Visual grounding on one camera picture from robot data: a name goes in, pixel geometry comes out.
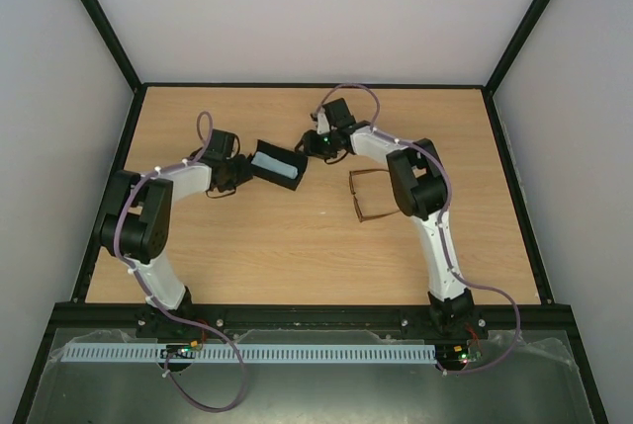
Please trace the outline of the light blue cleaning cloth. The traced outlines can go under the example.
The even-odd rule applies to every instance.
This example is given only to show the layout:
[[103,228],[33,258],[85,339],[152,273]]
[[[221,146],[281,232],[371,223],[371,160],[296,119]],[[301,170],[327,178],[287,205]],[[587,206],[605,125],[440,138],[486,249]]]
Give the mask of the light blue cleaning cloth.
[[260,151],[254,154],[251,164],[257,168],[292,180],[296,179],[299,175],[299,170],[296,166],[285,163]]

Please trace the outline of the black sunglasses case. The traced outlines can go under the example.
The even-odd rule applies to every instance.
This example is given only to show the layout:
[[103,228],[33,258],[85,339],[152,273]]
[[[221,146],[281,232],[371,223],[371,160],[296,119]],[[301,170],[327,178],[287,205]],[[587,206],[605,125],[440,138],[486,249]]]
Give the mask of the black sunglasses case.
[[258,139],[255,151],[248,156],[255,177],[296,191],[308,167],[308,157]]

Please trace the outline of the brown translucent sunglasses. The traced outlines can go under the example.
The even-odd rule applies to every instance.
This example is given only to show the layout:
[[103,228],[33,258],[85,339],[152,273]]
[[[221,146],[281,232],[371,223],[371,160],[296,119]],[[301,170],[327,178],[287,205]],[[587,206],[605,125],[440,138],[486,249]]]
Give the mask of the brown translucent sunglasses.
[[352,205],[356,218],[359,222],[368,222],[383,219],[399,213],[400,211],[392,207],[390,209],[383,208],[380,210],[380,206],[372,207],[372,198],[368,193],[363,190],[364,184],[360,181],[362,177],[372,176],[374,174],[387,174],[386,168],[367,168],[367,169],[355,169],[348,172],[348,187],[352,200]]

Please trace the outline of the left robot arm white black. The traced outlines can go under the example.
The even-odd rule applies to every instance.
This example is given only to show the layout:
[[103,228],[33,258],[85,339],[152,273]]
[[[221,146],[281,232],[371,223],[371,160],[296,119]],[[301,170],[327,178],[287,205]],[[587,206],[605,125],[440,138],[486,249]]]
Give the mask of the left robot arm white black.
[[95,240],[127,267],[150,307],[179,324],[195,322],[189,289],[167,256],[172,208],[186,198],[222,199],[252,179],[237,134],[215,130],[183,160],[144,174],[120,170],[106,188]]

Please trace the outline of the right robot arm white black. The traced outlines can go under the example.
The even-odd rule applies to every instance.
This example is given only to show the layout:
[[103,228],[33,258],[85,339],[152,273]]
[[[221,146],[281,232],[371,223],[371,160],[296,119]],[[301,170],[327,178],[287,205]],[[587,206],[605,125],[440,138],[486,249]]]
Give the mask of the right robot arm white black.
[[429,319],[440,335],[461,330],[474,311],[472,292],[461,278],[449,224],[452,190],[432,141],[404,140],[368,121],[358,122],[344,99],[317,108],[296,148],[324,161],[340,153],[363,156],[387,167],[400,212],[417,228],[428,270]]

